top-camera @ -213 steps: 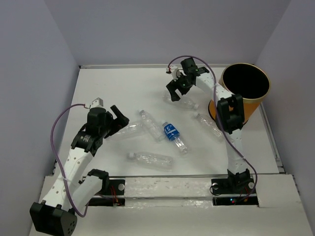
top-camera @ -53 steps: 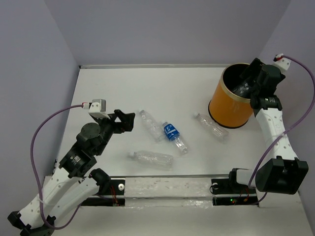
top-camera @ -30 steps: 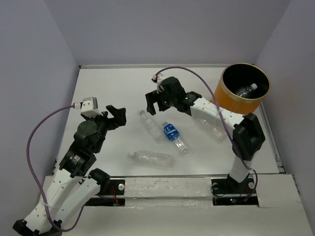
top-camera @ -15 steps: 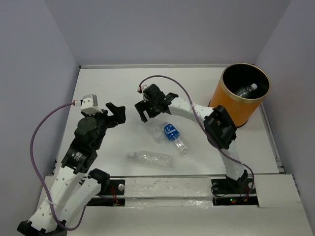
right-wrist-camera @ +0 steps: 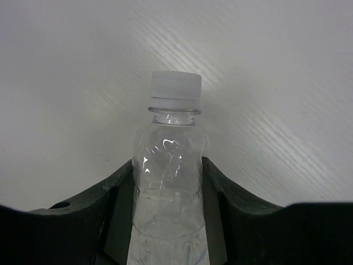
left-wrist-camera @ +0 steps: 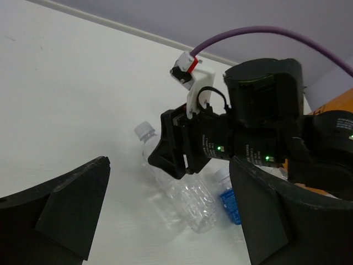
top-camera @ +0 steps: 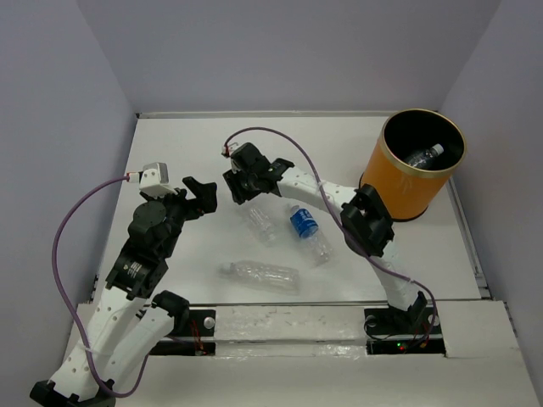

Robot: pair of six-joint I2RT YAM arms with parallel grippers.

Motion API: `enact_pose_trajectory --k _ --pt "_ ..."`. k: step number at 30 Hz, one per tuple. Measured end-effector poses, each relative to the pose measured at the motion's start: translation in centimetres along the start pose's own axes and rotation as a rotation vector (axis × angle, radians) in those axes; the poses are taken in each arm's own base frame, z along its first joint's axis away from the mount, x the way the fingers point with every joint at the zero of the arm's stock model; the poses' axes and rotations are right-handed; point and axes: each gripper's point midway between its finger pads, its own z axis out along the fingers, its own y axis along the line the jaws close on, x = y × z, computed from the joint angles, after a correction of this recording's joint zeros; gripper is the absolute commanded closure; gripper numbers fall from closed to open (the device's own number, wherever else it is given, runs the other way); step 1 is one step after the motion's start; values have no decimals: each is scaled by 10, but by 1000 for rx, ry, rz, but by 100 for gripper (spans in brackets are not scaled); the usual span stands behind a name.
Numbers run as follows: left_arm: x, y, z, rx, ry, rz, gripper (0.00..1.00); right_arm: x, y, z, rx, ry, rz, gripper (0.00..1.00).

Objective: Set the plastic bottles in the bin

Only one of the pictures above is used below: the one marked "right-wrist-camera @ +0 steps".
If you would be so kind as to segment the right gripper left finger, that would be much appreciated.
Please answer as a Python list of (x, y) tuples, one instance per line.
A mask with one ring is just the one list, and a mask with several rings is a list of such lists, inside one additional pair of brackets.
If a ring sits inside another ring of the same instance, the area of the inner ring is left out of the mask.
[(1, 206), (1, 264), (126, 264), (133, 194), (128, 161), (48, 209)]

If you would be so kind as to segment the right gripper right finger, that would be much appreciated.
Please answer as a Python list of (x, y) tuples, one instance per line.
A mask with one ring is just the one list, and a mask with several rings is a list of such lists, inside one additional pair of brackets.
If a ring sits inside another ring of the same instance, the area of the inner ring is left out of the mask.
[(202, 160), (204, 217), (211, 264), (351, 264), (352, 204), (281, 207)]

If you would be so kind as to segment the clear bottle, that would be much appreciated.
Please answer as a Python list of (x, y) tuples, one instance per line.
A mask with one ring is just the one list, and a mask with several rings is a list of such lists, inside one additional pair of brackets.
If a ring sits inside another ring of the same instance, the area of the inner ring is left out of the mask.
[(128, 264), (208, 264), (202, 194), (207, 136), (196, 126), (200, 75), (153, 73), (150, 124), (137, 131)]

